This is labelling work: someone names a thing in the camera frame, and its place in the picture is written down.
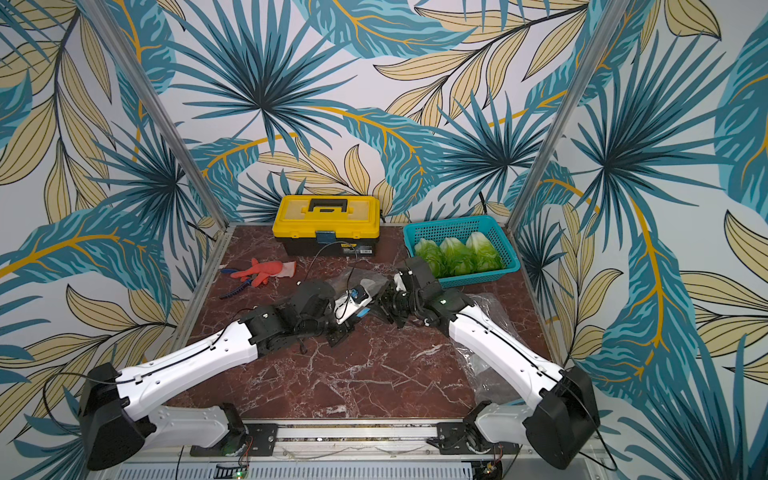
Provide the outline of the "clear zipper bag blue seal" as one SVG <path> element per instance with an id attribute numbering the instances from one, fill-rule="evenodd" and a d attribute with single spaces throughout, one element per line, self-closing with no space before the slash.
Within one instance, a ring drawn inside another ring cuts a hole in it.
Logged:
<path id="1" fill-rule="evenodd" d="M 335 301 L 347 290 L 351 290 L 358 285 L 362 285 L 368 290 L 372 298 L 374 298 L 384 287 L 386 282 L 387 278 L 384 275 L 372 270 L 359 269 L 357 267 L 349 268 L 341 275 L 329 280 L 328 283 L 336 293 L 336 299 L 334 300 L 332 307 L 333 319 L 335 320 L 333 315 Z"/>

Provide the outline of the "front aluminium rail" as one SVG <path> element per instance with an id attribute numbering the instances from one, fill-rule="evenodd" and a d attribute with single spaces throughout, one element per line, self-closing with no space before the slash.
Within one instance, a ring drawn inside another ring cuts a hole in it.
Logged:
<path id="1" fill-rule="evenodd" d="M 270 436 L 242 458 L 191 455 L 189 448 L 139 453 L 94 479 L 615 479 L 597 440 L 564 470 L 516 445 L 444 453 L 446 419 L 270 419 Z"/>

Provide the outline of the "aluminium frame post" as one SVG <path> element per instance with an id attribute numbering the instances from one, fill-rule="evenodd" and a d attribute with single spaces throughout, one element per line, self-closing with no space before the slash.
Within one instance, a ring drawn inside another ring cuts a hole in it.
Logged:
<path id="1" fill-rule="evenodd" d="M 506 224 L 507 232 L 509 234 L 513 234 L 521 225 L 526 208 L 536 194 L 537 185 L 541 181 L 547 168 L 547 164 L 555 152 L 557 142 L 561 138 L 567 121 L 571 114 L 576 110 L 579 101 L 600 63 L 601 56 L 608 47 L 612 35 L 616 31 L 628 4 L 628 0 L 616 0 L 610 1 L 606 5 L 604 14 L 601 17 L 590 42 L 587 44 L 584 60 L 574 72 L 568 91 L 557 110 L 551 128 L 529 170 L 524 188 L 517 197 L 515 207 Z"/>
<path id="2" fill-rule="evenodd" d="M 148 115 L 154 121 L 157 130 L 166 140 L 171 151 L 186 172 L 190 183 L 197 190 L 203 205 L 221 230 L 229 227 L 229 221 L 211 193 L 200 169 L 196 166 L 183 138 L 179 134 L 172 118 L 152 86 L 144 68 L 129 50 L 129 42 L 119 31 L 119 25 L 110 13 L 105 1 L 82 1 L 83 10 L 113 54 L 116 64 L 132 84 L 138 99 L 144 104 Z"/>

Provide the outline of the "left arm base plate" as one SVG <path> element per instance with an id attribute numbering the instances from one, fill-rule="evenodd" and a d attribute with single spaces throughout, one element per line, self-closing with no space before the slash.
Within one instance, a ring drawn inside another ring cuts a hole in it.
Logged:
<path id="1" fill-rule="evenodd" d="M 271 457 L 277 440 L 276 423 L 246 423 L 213 447 L 192 446 L 192 457 Z"/>

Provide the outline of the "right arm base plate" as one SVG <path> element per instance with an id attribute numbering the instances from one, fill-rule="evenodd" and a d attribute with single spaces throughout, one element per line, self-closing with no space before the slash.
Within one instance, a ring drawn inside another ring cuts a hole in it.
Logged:
<path id="1" fill-rule="evenodd" d="M 516 443 L 491 443 L 474 426 L 463 422 L 440 422 L 437 433 L 426 443 L 439 450 L 441 455 L 486 455 L 492 453 L 517 453 L 521 446 Z"/>

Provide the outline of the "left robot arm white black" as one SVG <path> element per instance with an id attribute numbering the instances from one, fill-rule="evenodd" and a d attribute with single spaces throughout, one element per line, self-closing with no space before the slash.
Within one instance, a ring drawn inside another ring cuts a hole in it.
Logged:
<path id="1" fill-rule="evenodd" d="M 247 310 L 220 332 L 171 354 L 122 370 L 110 363 L 94 367 L 77 413 L 87 469 L 105 470 L 141 450 L 185 440 L 208 450 L 241 441 L 245 427 L 233 407 L 170 408 L 166 401 L 305 338 L 342 341 L 374 287 L 365 279 L 339 294 L 327 282 L 307 281 L 291 296 Z"/>

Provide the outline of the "teal plastic basket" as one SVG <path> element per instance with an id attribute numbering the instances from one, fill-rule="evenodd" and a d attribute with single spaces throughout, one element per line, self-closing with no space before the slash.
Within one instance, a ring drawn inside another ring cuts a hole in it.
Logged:
<path id="1" fill-rule="evenodd" d="M 496 220 L 488 215 L 408 224 L 403 228 L 403 237 L 409 255 L 414 256 L 415 245 L 422 238 L 440 243 L 445 238 L 455 237 L 464 242 L 475 232 L 486 236 L 500 255 L 503 267 L 486 272 L 441 278 L 439 282 L 445 289 L 493 282 L 520 269 L 517 254 L 506 234 Z"/>

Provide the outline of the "blue handled tool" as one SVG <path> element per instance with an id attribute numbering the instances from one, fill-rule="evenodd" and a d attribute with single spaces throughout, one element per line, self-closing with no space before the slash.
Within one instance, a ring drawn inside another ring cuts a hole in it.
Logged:
<path id="1" fill-rule="evenodd" d="M 231 275 L 231 274 L 234 274 L 234 273 L 237 273 L 237 270 L 231 269 L 231 268 L 224 268 L 224 269 L 220 270 L 220 274 L 221 275 L 224 275 L 224 274 Z M 253 276 L 242 277 L 242 278 L 240 278 L 240 281 L 241 281 L 241 283 L 240 283 L 239 286 L 237 286 L 236 288 L 234 288 L 230 292 L 227 292 L 226 294 L 220 295 L 219 299 L 220 300 L 226 300 L 226 299 L 230 299 L 230 298 L 240 294 L 242 291 L 244 291 L 248 286 L 250 286 L 252 284 Z"/>

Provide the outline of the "left aluminium frame post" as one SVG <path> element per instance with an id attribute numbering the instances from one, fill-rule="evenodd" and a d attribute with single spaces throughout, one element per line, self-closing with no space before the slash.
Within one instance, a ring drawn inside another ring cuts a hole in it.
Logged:
<path id="1" fill-rule="evenodd" d="M 211 193 L 200 169 L 196 166 L 183 138 L 179 134 L 172 118 L 152 86 L 144 68 L 129 50 L 129 42 L 119 31 L 119 25 L 110 13 L 105 1 L 82 1 L 83 10 L 113 54 L 116 64 L 132 84 L 138 99 L 144 104 L 148 115 L 154 121 L 157 130 L 166 140 L 171 151 L 186 172 L 190 183 L 197 190 L 203 205 L 221 230 L 229 227 L 229 221 Z"/>

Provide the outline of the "chinese cabbage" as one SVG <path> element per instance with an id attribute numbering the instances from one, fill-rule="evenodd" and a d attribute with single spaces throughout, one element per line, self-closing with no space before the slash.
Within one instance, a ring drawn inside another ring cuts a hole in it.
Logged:
<path id="1" fill-rule="evenodd" d="M 476 251 L 458 238 L 445 238 L 440 249 L 447 276 L 471 275 L 479 272 L 479 257 Z"/>
<path id="2" fill-rule="evenodd" d="M 467 239 L 466 247 L 472 253 L 476 272 L 487 272 L 504 268 L 504 262 L 500 254 L 482 232 L 473 232 Z"/>
<path id="3" fill-rule="evenodd" d="M 427 263 L 435 278 L 440 279 L 446 276 L 446 260 L 443 251 L 435 241 L 421 238 L 414 246 L 414 253 Z"/>

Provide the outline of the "right aluminium frame post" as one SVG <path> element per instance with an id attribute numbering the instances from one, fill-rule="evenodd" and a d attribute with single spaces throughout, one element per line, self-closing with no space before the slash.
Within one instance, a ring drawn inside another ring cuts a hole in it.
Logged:
<path id="1" fill-rule="evenodd" d="M 584 60 L 574 72 L 568 91 L 557 110 L 551 128 L 529 170 L 524 188 L 517 197 L 515 207 L 506 224 L 507 232 L 509 234 L 513 234 L 521 225 L 526 208 L 536 194 L 537 185 L 541 181 L 547 168 L 547 164 L 555 152 L 557 142 L 561 138 L 567 121 L 571 114 L 576 110 L 579 101 L 600 63 L 601 56 L 608 47 L 612 35 L 616 31 L 628 4 L 628 0 L 616 0 L 610 1 L 606 5 L 604 14 L 601 17 L 590 42 L 587 44 Z"/>

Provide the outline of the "yellow black toolbox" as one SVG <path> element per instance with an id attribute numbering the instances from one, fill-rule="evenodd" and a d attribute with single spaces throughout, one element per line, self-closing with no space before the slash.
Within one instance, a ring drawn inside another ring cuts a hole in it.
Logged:
<path id="1" fill-rule="evenodd" d="M 372 257 L 380 225 L 372 196 L 288 195 L 272 232 L 290 256 Z"/>

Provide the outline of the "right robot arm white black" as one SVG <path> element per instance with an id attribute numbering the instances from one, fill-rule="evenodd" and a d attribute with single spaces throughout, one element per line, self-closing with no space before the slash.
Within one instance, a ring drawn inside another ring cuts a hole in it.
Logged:
<path id="1" fill-rule="evenodd" d="M 591 378 L 537 355 L 494 322 L 476 301 L 444 288 L 425 260 L 407 259 L 373 298 L 373 308 L 403 327 L 410 318 L 438 329 L 476 354 L 518 393 L 526 405 L 484 401 L 455 433 L 440 432 L 431 445 L 447 454 L 484 454 L 504 445 L 527 445 L 550 466 L 566 469 L 598 433 L 600 416 Z"/>

